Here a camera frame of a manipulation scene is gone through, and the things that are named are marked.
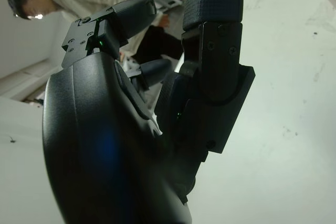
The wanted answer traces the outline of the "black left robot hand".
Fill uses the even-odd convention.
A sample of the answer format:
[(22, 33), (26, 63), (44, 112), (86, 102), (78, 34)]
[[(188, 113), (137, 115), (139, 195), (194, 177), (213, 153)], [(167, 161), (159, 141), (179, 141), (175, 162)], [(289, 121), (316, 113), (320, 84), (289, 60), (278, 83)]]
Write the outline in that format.
[(255, 77), (239, 62), (244, 0), (186, 0), (179, 72), (163, 79), (154, 119), (119, 50), (154, 19), (127, 0), (73, 22), (62, 70), (46, 85), (43, 147), (66, 223), (191, 223), (187, 195), (221, 153)]

